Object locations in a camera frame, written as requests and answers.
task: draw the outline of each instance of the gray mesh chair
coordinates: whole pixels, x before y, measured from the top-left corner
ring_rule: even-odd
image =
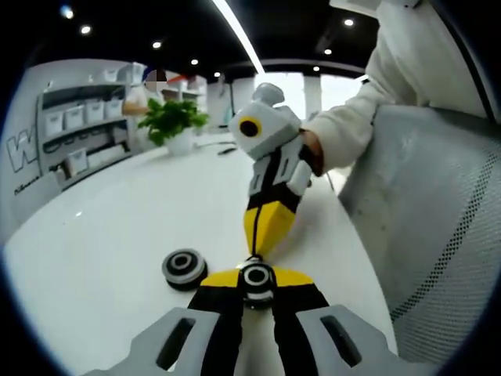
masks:
[[[380,279],[400,356],[442,363],[501,266],[501,131],[451,111],[381,107],[340,199]]]

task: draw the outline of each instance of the black ceiling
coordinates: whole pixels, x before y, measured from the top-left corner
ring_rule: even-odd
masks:
[[[323,62],[364,68],[376,43],[375,19],[329,6],[328,0],[228,0],[261,60],[281,59],[267,71],[304,71],[312,64],[322,72],[357,77],[359,71],[327,67]],[[252,67],[229,70],[232,63],[249,62],[237,37],[211,0],[66,2],[74,18],[51,17],[52,33],[31,64],[72,58],[97,58],[156,64],[184,74],[212,78],[253,74]],[[346,27],[345,19],[355,25]],[[91,34],[82,36],[88,24]],[[152,43],[163,42],[154,50]],[[332,49],[330,56],[323,54]],[[199,65],[191,66],[191,59]],[[285,64],[283,59],[300,59]]]

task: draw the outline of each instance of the red object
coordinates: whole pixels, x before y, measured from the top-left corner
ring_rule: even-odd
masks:
[[[180,74],[179,76],[173,77],[170,80],[167,80],[168,84],[173,84],[175,82],[183,81],[186,80],[188,81],[190,79],[190,76],[185,76],[184,74]]]

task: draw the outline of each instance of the person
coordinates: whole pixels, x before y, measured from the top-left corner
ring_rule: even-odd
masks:
[[[148,139],[148,129],[138,129],[137,125],[150,110],[148,101],[155,99],[160,105],[165,104],[162,90],[167,88],[167,77],[162,69],[147,67],[142,74],[142,84],[132,87],[122,105],[122,114],[135,118],[135,143],[146,151],[154,147]]]
[[[316,175],[347,167],[372,139],[380,105],[437,107],[486,117],[473,78],[452,35],[426,0],[383,1],[380,30],[366,67],[369,82],[345,105],[303,125],[305,143],[316,158]]]

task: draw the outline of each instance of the white table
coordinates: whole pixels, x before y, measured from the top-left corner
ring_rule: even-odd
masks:
[[[70,188],[31,217],[5,247],[6,270],[28,322],[70,374],[107,369],[131,340],[192,293],[167,286],[162,260],[195,248],[210,270],[247,257],[243,213],[251,160],[227,146],[187,157],[154,150]],[[316,179],[273,262],[310,275],[330,304],[342,304],[385,333],[396,353],[384,296],[336,194]],[[246,312],[236,374],[283,374],[270,312]]]

